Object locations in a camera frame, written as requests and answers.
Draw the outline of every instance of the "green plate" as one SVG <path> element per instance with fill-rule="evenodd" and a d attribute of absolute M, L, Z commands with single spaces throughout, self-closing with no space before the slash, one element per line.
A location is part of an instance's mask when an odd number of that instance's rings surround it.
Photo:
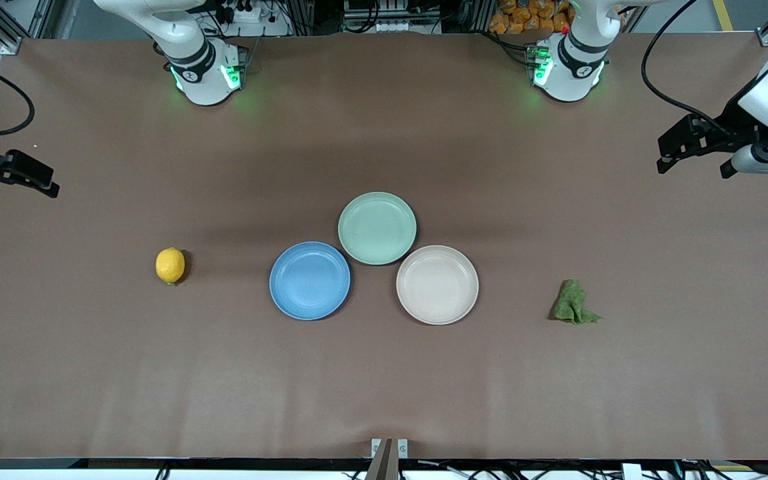
<path fill-rule="evenodd" d="M 417 238 L 417 218 L 396 195 L 365 193 L 350 201 L 339 216 L 339 242 L 348 255 L 369 265 L 402 258 Z"/>

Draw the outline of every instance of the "plate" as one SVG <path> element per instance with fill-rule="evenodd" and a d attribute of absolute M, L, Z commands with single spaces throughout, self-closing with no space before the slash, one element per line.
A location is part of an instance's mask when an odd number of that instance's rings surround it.
<path fill-rule="evenodd" d="M 401 198 L 374 191 L 345 206 L 337 230 L 339 242 L 352 258 L 368 265 L 386 265 L 411 249 L 417 238 L 417 218 Z"/>
<path fill-rule="evenodd" d="M 318 320 L 332 314 L 345 301 L 351 286 L 348 263 L 322 242 L 289 247 L 275 261 L 269 291 L 281 312 L 293 319 Z"/>
<path fill-rule="evenodd" d="M 479 297 L 479 276 L 456 249 L 430 245 L 408 255 L 396 275 L 402 307 L 420 322 L 447 325 L 464 318 Z"/>

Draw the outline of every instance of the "white plate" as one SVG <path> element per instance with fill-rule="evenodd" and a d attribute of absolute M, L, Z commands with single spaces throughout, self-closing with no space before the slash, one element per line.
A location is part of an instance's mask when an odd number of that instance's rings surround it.
<path fill-rule="evenodd" d="M 456 249 L 430 245 L 408 255 L 396 275 L 402 307 L 420 322 L 448 325 L 470 312 L 479 297 L 479 276 Z"/>

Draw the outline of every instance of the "green cloth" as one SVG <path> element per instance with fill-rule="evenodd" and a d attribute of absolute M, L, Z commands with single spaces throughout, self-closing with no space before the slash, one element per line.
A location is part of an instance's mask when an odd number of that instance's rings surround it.
<path fill-rule="evenodd" d="M 585 291 L 579 280 L 564 280 L 559 291 L 559 298 L 553 306 L 553 318 L 566 320 L 574 325 L 599 324 L 600 316 L 583 309 Z"/>

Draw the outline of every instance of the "blue plate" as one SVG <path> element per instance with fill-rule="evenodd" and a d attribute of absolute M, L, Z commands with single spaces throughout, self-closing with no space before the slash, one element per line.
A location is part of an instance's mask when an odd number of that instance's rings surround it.
<path fill-rule="evenodd" d="M 269 278 L 275 305 L 298 320 L 318 320 L 332 314 L 345 301 L 350 286 L 345 258 L 322 242 L 289 247 L 275 261 Z"/>

